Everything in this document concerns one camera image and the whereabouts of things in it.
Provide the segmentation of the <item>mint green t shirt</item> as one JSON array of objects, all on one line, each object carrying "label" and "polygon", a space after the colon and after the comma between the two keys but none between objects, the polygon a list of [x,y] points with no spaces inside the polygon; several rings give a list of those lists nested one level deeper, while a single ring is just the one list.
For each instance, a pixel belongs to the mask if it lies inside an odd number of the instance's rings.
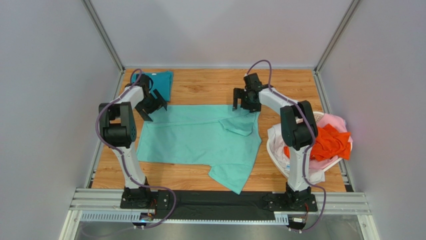
[{"label": "mint green t shirt", "polygon": [[143,124],[137,159],[141,162],[210,166],[208,175],[240,194],[261,145],[259,112],[232,105],[172,105]]}]

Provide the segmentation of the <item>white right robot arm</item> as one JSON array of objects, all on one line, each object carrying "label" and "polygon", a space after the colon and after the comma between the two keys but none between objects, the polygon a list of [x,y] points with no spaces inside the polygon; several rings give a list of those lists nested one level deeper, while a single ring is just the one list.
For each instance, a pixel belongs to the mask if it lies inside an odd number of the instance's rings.
[{"label": "white right robot arm", "polygon": [[254,113],[267,106],[279,114],[281,137],[290,156],[285,193],[293,202],[307,199],[312,193],[312,184],[307,179],[309,158],[318,136],[311,104],[288,98],[269,84],[262,84],[256,73],[245,74],[243,80],[244,88],[233,90],[232,109]]}]

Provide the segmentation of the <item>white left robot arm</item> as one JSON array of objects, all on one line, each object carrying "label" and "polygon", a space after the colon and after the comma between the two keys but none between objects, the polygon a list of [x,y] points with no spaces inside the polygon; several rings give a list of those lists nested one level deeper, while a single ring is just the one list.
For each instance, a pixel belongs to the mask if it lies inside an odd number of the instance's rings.
[{"label": "white left robot arm", "polygon": [[132,74],[137,76],[136,80],[127,84],[121,95],[99,105],[95,130],[100,141],[112,149],[120,163],[125,179],[123,201],[146,204],[151,198],[151,187],[137,159],[134,111],[145,122],[150,122],[150,114],[160,109],[166,110],[168,103],[158,90],[151,89],[154,82],[141,69],[136,69]]}]

